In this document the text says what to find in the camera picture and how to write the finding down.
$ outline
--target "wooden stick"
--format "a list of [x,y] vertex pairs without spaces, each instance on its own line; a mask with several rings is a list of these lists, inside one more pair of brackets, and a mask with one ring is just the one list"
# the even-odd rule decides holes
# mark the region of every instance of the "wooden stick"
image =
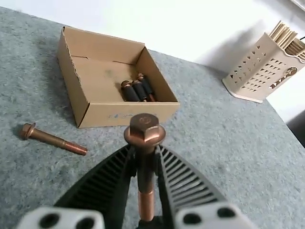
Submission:
[[293,33],[293,31],[289,31],[289,33],[285,36],[285,38],[279,43],[279,46],[283,48],[283,45],[287,42],[289,39],[289,36]]
[[274,38],[273,38],[274,41],[276,41],[282,35],[285,28],[286,26],[284,24],[280,25],[278,31],[274,33]]
[[269,34],[269,36],[272,38],[274,32],[277,30],[277,28],[280,26],[280,24],[282,24],[282,21],[279,21],[278,24],[274,27],[274,29],[271,31],[271,33]]
[[289,35],[290,28],[286,27],[282,35],[276,40],[276,43],[281,47],[281,43],[285,40],[285,38]]
[[301,55],[303,52],[305,52],[305,48],[304,48],[303,50],[299,51],[299,52],[296,54],[296,56]]
[[296,33],[296,32],[293,32],[293,33],[289,36],[287,42],[284,44],[283,49],[286,49],[286,48],[290,45],[290,43],[294,40],[294,38],[295,38],[296,36],[297,36],[297,33]]

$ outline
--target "gray felt surface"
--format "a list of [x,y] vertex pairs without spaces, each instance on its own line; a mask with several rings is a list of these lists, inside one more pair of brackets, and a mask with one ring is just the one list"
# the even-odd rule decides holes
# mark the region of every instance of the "gray felt surface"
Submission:
[[[125,127],[77,129],[56,50],[62,25],[0,8],[0,225],[52,205],[115,149]],[[305,150],[271,105],[233,98],[225,76],[151,52],[181,102],[164,126],[164,145],[204,173],[260,228],[305,228]],[[87,156],[21,141],[20,125],[37,127],[89,148]],[[136,181],[124,221],[137,225]],[[161,213],[157,203],[156,214]]]

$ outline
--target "hex flange bolt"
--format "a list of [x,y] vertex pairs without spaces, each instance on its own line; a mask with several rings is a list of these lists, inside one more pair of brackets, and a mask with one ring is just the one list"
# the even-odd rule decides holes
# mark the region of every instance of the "hex flange bolt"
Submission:
[[64,139],[61,139],[59,137],[50,135],[44,131],[36,129],[35,125],[36,125],[35,123],[33,124],[25,123],[20,132],[21,137],[25,140],[28,139],[29,137],[34,138],[42,142],[48,143],[50,145],[57,146],[62,149],[66,149],[75,154],[79,154],[83,156],[87,154],[88,151],[87,148],[84,148],[72,142],[65,141]]
[[156,116],[137,114],[131,118],[124,138],[136,149],[140,218],[151,221],[154,217],[154,149],[164,140],[165,129]]

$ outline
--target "open cardboard box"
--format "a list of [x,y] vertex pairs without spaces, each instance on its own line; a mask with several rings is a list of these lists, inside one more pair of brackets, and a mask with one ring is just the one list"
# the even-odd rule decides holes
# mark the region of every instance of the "open cardboard box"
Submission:
[[[58,60],[79,128],[128,125],[139,113],[160,122],[179,107],[143,43],[63,27]],[[158,102],[125,102],[121,82],[147,75]]]

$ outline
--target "perforated holder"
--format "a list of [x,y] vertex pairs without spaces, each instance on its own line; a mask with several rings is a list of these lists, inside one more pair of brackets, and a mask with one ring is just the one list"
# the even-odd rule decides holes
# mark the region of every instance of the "perforated holder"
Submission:
[[262,103],[305,65],[289,55],[266,33],[223,79],[234,97]]

